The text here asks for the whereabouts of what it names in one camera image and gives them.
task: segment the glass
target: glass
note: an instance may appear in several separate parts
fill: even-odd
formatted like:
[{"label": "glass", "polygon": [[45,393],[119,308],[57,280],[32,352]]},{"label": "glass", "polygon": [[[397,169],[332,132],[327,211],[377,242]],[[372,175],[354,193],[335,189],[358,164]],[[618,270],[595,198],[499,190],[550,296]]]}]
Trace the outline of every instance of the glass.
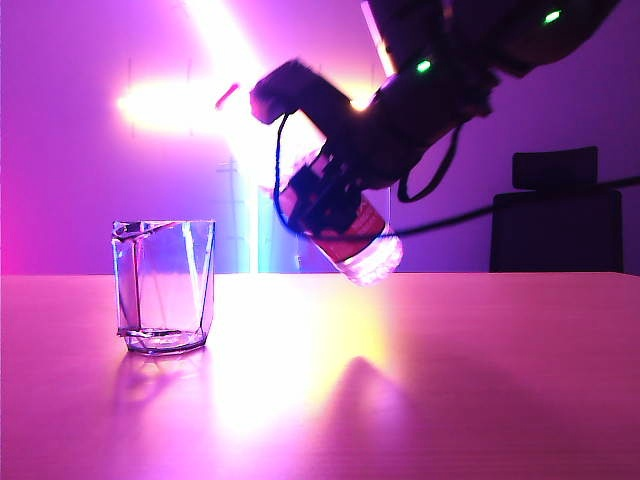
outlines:
[{"label": "glass", "polygon": [[147,354],[201,347],[213,320],[215,222],[113,223],[118,335]]}]

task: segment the bottle label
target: bottle label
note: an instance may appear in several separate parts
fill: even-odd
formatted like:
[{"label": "bottle label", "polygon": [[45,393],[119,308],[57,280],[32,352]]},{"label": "bottle label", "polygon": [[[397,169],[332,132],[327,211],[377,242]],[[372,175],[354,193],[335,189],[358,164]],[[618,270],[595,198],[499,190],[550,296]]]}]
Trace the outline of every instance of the bottle label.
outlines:
[{"label": "bottle label", "polygon": [[[334,262],[343,262],[364,250],[384,230],[386,222],[363,195],[358,216],[349,229],[343,234],[334,230],[325,230],[322,236],[335,236],[336,240],[313,239],[314,243]],[[340,236],[362,236],[368,238],[362,240],[337,240]]]},{"label": "bottle label", "polygon": [[[314,173],[321,176],[322,169],[327,162],[328,159],[325,156],[316,157],[310,167]],[[356,219],[346,232],[338,233],[329,229],[322,231],[321,236],[336,237],[336,240],[311,238],[318,248],[334,263],[343,262],[360,253],[384,230],[386,225],[384,218],[380,216],[364,195],[361,195],[361,199]],[[280,193],[280,205],[285,215],[289,216],[291,214],[296,202],[297,195],[293,188],[287,187]],[[341,236],[364,236],[364,238],[359,240],[339,240]]]}]

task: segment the green led light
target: green led light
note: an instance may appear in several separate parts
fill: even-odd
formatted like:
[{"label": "green led light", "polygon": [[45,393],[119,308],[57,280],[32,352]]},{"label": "green led light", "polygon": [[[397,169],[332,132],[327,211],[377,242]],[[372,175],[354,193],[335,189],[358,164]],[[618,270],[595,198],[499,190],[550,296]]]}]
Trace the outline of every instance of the green led light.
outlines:
[{"label": "green led light", "polygon": [[424,73],[431,68],[431,62],[429,60],[422,60],[417,66],[418,73]]},{"label": "green led light", "polygon": [[562,10],[554,10],[553,12],[549,13],[546,17],[544,17],[544,24],[549,25],[550,23],[555,22],[560,18],[561,13]]}]

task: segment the office chair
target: office chair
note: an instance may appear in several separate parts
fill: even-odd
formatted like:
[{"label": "office chair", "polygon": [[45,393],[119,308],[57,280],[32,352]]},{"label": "office chair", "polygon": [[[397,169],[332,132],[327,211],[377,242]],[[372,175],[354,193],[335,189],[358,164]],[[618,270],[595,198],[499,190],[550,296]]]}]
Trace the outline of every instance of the office chair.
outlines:
[{"label": "office chair", "polygon": [[490,271],[623,271],[622,196],[595,191],[596,147],[516,153],[513,186],[496,195]]}]

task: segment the pink table surface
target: pink table surface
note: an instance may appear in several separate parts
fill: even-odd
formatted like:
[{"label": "pink table surface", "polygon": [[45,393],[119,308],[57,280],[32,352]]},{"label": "pink table surface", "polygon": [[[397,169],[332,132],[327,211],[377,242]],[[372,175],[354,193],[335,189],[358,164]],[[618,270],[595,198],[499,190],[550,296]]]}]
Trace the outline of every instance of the pink table surface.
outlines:
[{"label": "pink table surface", "polygon": [[2,479],[640,478],[640,278],[218,275],[207,347],[111,276],[2,278]]}]

